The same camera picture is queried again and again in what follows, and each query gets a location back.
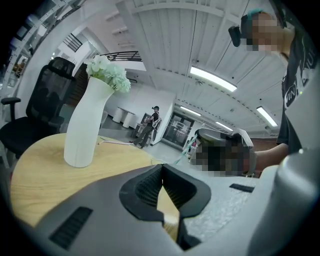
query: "standing person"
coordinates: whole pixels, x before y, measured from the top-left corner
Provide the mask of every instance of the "standing person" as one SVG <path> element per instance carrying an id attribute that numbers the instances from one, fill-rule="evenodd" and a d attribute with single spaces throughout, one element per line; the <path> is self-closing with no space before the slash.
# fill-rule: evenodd
<path id="1" fill-rule="evenodd" d="M 298 28 L 282 28 L 271 14 L 262 9 L 252 10 L 243 16 L 240 29 L 229 28 L 235 47 L 240 45 L 240 39 L 243 38 L 254 51 L 278 53 L 287 60 L 287 69 L 282 78 L 283 108 L 278 146 L 266 151 L 251 151 L 249 159 L 244 162 L 244 172 L 263 171 L 268 166 L 280 164 L 287 155 L 298 152 L 302 147 L 285 110 L 303 93 L 313 75 L 319 53 L 305 32 Z"/>
<path id="2" fill-rule="evenodd" d="M 139 141 L 141 141 L 142 138 L 144 137 L 142 143 L 140 144 L 141 145 L 141 147 L 140 147 L 141 149 L 143 149 L 144 146 L 146 145 L 148 137 L 149 137 L 149 134 L 154 129 L 153 125 L 156 124 L 157 120 L 159 120 L 159 107 L 155 106 L 152 109 L 154 110 L 154 113 L 150 118 L 148 118 L 146 121 L 144 121 L 145 123 L 147 123 L 147 125 L 143 129 L 143 131 L 141 132 L 140 136 L 135 141 L 129 141 L 129 143 L 133 143 L 135 146 L 137 146 Z"/>

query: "pants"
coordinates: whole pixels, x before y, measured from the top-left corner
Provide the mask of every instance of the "pants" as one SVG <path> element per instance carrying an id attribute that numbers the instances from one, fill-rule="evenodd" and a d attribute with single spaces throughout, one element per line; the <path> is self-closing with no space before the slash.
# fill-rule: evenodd
<path id="1" fill-rule="evenodd" d="M 146 126 L 143 131 L 141 132 L 140 136 L 133 142 L 134 145 L 138 145 L 139 141 L 143 138 L 143 141 L 141 143 L 141 147 L 144 147 L 148 141 L 149 134 L 152 132 L 153 127 L 152 126 Z"/>

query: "black shirt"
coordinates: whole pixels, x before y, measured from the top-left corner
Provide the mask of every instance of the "black shirt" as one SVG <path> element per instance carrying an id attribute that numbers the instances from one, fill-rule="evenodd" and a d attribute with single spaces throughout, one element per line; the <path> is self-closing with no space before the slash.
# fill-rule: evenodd
<path id="1" fill-rule="evenodd" d="M 152 117 L 153 117 L 153 120 L 149 121 L 147 123 L 147 126 L 152 126 L 152 124 L 159 119 L 159 113 L 154 112 Z"/>
<path id="2" fill-rule="evenodd" d="M 319 54 L 306 34 L 295 30 L 290 46 L 288 66 L 282 78 L 282 119 L 277 144 L 287 144 L 289 154 L 301 149 L 298 136 L 285 114 L 285 110 L 302 93 L 306 82 L 313 74 Z"/>

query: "doorway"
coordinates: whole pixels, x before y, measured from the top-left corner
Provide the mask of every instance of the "doorway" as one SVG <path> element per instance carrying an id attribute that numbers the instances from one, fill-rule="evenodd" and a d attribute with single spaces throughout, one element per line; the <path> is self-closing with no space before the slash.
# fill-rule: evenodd
<path id="1" fill-rule="evenodd" d="M 163 139 L 183 148 L 194 122 L 189 117 L 174 112 L 165 130 Z"/>

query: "ceiling light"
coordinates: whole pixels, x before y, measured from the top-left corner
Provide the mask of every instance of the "ceiling light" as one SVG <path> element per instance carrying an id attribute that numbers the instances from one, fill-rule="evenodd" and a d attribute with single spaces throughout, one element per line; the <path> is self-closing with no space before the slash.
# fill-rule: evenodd
<path id="1" fill-rule="evenodd" d="M 233 84 L 227 82 L 226 80 L 223 80 L 220 77 L 217 77 L 216 75 L 211 74 L 211 73 L 209 73 L 207 71 L 201 70 L 201 69 L 199 69 L 197 67 L 192 66 L 191 70 L 190 70 L 190 73 L 194 74 L 196 76 L 208 79 L 208 80 L 216 83 L 217 85 L 220 85 L 220 86 L 228 89 L 231 92 L 234 92 L 237 89 L 236 86 L 234 86 Z"/>
<path id="2" fill-rule="evenodd" d="M 222 123 L 220 123 L 220 122 L 215 122 L 215 123 L 218 124 L 218 125 L 220 125 L 220 126 L 222 126 L 222 127 L 224 127 L 224 128 L 226 128 L 227 130 L 233 132 L 233 130 L 230 129 L 228 126 L 225 126 L 224 124 L 222 124 Z"/>
<path id="3" fill-rule="evenodd" d="M 262 106 L 259 106 L 256 108 L 256 110 L 259 111 L 259 113 L 261 115 L 263 115 L 263 117 L 273 126 L 273 127 L 276 127 L 278 126 L 276 124 L 276 122 L 272 119 L 272 117 L 264 110 L 264 108 Z"/>
<path id="4" fill-rule="evenodd" d="M 189 111 L 189 112 L 191 112 L 192 114 L 195 114 L 195 115 L 201 117 L 201 114 L 199 114 L 199 113 L 197 113 L 197 112 L 194 112 L 194 111 L 192 111 L 192 110 L 190 110 L 190 109 L 187 109 L 187 108 L 184 107 L 184 106 L 180 106 L 180 108 L 182 108 L 183 110 Z"/>

